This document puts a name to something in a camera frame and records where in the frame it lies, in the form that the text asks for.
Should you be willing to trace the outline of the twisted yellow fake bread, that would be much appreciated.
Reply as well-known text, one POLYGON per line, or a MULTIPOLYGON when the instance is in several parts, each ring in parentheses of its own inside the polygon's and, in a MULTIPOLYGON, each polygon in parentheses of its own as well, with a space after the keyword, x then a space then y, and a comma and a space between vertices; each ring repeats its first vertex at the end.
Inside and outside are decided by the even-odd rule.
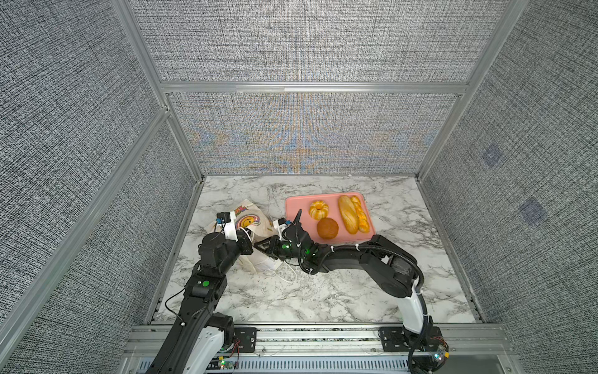
POLYGON ((358 230, 363 233, 369 233, 370 224, 367 215, 363 210, 360 199, 357 196, 352 196, 350 200, 353 203, 356 214, 358 216, 358 230))

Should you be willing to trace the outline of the long golden fake baguette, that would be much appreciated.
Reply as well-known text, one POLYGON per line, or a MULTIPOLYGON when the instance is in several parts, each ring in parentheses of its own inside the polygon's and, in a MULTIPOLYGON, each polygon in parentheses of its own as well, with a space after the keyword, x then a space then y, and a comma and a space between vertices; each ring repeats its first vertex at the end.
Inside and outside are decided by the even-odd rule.
POLYGON ((357 234, 360 220, 353 201, 349 196, 342 195, 338 199, 338 207, 347 232, 352 235, 357 234))

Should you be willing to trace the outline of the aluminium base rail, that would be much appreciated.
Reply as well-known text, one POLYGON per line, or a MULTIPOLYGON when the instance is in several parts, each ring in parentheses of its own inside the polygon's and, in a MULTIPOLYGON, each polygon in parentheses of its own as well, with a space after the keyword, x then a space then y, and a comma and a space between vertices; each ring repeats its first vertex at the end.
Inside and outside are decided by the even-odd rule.
MULTIPOLYGON (((437 324, 442 335, 414 355, 445 354, 441 373, 522 373, 520 358, 499 324, 437 324)), ((237 340, 207 327, 180 373, 406 373, 408 348, 400 324, 238 324, 237 340)))

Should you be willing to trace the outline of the round brown fake bun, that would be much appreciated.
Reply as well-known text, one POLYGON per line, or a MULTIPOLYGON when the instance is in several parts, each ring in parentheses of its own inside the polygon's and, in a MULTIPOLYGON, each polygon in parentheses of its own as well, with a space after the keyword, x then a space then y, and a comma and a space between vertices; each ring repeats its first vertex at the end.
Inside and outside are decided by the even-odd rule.
POLYGON ((330 240, 339 233, 339 225, 332 218, 322 218, 317 224, 317 233, 320 238, 330 240))

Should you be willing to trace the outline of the pink plastic tray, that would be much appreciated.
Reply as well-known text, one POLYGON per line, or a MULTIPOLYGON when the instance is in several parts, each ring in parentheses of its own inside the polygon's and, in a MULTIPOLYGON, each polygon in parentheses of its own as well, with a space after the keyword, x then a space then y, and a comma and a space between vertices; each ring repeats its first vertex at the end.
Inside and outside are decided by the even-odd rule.
POLYGON ((293 196, 289 197, 285 201, 285 217, 288 221, 293 221, 296 217, 299 210, 302 210, 302 216, 300 218, 300 223, 303 229, 308 232, 311 236, 311 239, 314 242, 318 243, 325 243, 325 244, 333 244, 333 245, 340 245, 340 244, 353 244, 358 242, 365 242, 372 238, 373 235, 376 234, 376 230, 374 228, 374 224, 371 219, 371 215, 368 211, 367 204, 365 202, 364 196, 361 193, 349 192, 349 193, 332 193, 332 194, 320 194, 320 195, 311 195, 311 196, 293 196), (350 234, 346 229, 343 219, 341 217, 341 213, 339 211, 338 200, 341 196, 348 196, 349 198, 356 197, 358 198, 361 208, 364 211, 364 215, 366 217, 369 231, 368 232, 361 232, 358 230, 355 234, 350 234), (335 238, 321 238, 317 231, 318 221, 312 218, 309 214, 309 208, 311 204, 317 201, 322 201, 324 204, 328 206, 328 215, 327 218, 330 218, 339 226, 339 230, 335 238))

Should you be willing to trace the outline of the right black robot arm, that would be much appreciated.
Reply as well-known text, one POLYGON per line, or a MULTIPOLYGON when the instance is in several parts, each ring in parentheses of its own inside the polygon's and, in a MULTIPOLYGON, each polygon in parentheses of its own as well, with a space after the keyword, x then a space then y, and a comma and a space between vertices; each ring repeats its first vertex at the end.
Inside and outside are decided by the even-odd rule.
POLYGON ((274 260, 296 259, 309 275, 338 270, 364 271, 386 294, 397 299, 402 330, 392 343, 407 351, 411 373, 434 373, 449 358, 449 345, 428 311, 422 288, 425 276, 417 260, 382 235, 366 242, 333 246, 313 241, 301 225, 301 213, 293 221, 275 222, 278 234, 255 243, 254 248, 274 260))

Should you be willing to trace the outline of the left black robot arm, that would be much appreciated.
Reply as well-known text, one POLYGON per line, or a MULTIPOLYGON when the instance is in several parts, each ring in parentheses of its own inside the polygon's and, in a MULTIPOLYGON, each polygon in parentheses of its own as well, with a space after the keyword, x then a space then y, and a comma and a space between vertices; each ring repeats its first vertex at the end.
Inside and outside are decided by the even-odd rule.
POLYGON ((212 232, 198 246, 200 260, 188 279, 177 322, 147 370, 148 373, 182 373, 200 333, 213 316, 227 287, 227 271, 241 255, 253 253, 252 242, 238 232, 236 240, 212 232))

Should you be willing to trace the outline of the aluminium cage frame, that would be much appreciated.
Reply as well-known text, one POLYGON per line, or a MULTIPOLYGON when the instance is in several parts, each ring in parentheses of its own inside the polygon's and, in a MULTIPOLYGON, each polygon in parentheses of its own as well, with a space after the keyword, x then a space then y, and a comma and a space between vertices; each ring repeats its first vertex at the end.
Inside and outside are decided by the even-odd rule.
POLYGON ((1 371, 113 373, 196 200, 329 175, 437 319, 597 371, 595 1, 4 1, 1 371))

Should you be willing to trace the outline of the white printed paper bag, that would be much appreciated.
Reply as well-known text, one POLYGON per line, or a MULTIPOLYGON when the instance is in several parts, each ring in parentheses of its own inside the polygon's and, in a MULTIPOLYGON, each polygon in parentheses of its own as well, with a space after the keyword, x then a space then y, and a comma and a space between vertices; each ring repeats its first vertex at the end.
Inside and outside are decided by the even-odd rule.
MULTIPOLYGON (((272 221, 249 199, 244 199, 238 207, 235 208, 235 227, 248 236, 252 244, 256 244, 271 236, 277 236, 272 221)), ((252 255, 243 255, 240 259, 241 267, 252 274, 262 274, 274 276, 277 275, 280 280, 293 283, 277 274, 279 267, 283 264, 268 257, 266 254, 255 249, 252 255)))

